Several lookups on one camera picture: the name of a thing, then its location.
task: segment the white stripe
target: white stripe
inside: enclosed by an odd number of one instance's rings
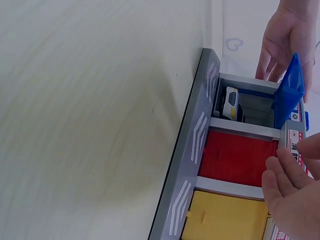
[[[279,228],[277,226],[275,226],[274,232],[273,232],[273,235],[272,235],[272,240],[276,240],[277,235],[278,235],[278,231],[279,231]]]
[[[176,211],[176,219],[175,219],[175,227],[174,227],[174,235],[176,236],[177,233],[178,233],[178,225],[179,225],[179,218],[180,218],[180,211],[181,211],[181,207],[182,207],[182,204],[184,204],[184,201],[187,197],[187,194],[189,192],[189,189],[191,187],[191,183],[188,184],[188,187],[186,188],[184,194],[183,194],[183,197],[179,203],[179,206],[178,206],[178,209]]]
[[[202,119],[204,118],[204,115],[205,113],[202,112],[201,113],[201,116],[198,120],[198,122],[196,123],[194,129],[193,129],[193,138],[192,138],[192,150],[191,150],[191,161],[194,161],[194,156],[195,156],[195,146],[196,146],[196,133],[197,133],[197,130],[200,126],[200,123],[202,121]]]
[[[213,62],[208,70],[206,71],[206,97],[209,98],[209,87],[210,87],[210,73],[212,69],[215,67],[215,63]]]
[[[184,205],[183,205],[183,208],[182,208],[182,211],[181,211],[181,216],[180,216],[180,223],[182,221],[182,217],[184,216],[184,212],[185,212],[185,209],[186,209],[186,206],[187,206],[187,202],[188,202],[188,198],[184,201]]]
[[[202,123],[202,126],[200,128],[200,131],[198,132],[198,135],[197,135],[197,138],[196,138],[196,151],[195,151],[195,161],[194,163],[197,164],[198,162],[198,153],[199,153],[199,147],[200,147],[200,135],[202,134],[204,128],[205,128],[205,125],[206,125],[206,122],[207,122],[207,117],[204,118],[204,121]]]
[[[180,189],[180,192],[178,194],[178,196],[176,197],[173,205],[172,205],[172,214],[171,214],[171,222],[170,222],[170,229],[169,229],[169,235],[171,236],[172,235],[172,232],[174,230],[174,221],[175,221],[175,212],[176,212],[176,206],[181,198],[181,195],[182,193],[184,192],[185,188],[186,188],[186,185],[187,185],[187,180],[184,181],[181,189]]]
[[[213,73],[212,75],[210,76],[210,88],[211,88],[211,91],[210,91],[210,97],[209,97],[209,102],[211,103],[211,94],[212,94],[212,97],[213,97],[213,93],[214,93],[214,84],[215,84],[215,81],[214,81],[214,78],[215,78],[215,75],[216,75],[216,72],[217,72],[217,68],[215,68],[213,70]]]
[[[205,133],[206,133],[206,131],[203,131],[203,134],[202,134],[202,137],[201,137],[201,140],[200,140],[200,149],[202,149],[202,144],[204,143]]]

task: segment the sticker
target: sticker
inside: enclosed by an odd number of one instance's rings
[[[299,164],[300,167],[303,167],[303,160],[301,155],[297,150],[297,143],[304,138],[304,134],[302,131],[288,129],[288,141],[287,141],[287,148],[294,156],[296,162]]]
[[[304,167],[304,161],[297,150],[297,143],[304,139],[304,134],[302,131],[288,129],[287,134],[287,149],[292,153],[296,162],[301,166],[301,168],[308,174],[309,171]],[[277,226],[275,226],[273,234],[270,240],[290,240],[290,238],[282,231],[279,230]]]
[[[290,240],[290,238],[284,232],[280,231],[279,228],[275,227],[271,240]]]
[[[295,121],[295,122],[302,122],[302,116],[301,116],[301,105],[300,103],[295,106],[293,111],[289,115],[289,120]]]

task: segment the hand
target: hand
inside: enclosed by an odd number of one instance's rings
[[[277,227],[294,240],[320,239],[320,133],[297,144],[309,177],[286,149],[266,160],[262,190]]]
[[[315,18],[303,17],[284,4],[279,5],[270,19],[262,40],[256,79],[278,82],[289,66],[294,53],[298,53],[304,80],[304,102],[312,85],[312,68],[316,45]]]

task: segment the yellow panel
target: yellow panel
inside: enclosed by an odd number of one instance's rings
[[[183,240],[261,240],[268,216],[263,201],[195,191]]]

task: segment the blue plastic piece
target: blue plastic piece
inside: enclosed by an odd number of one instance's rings
[[[305,111],[304,114],[305,114],[305,129],[306,131],[309,131],[309,113]]]
[[[274,93],[274,128],[281,129],[286,122],[288,115],[294,110],[305,94],[304,79],[298,54],[295,53],[288,69]]]

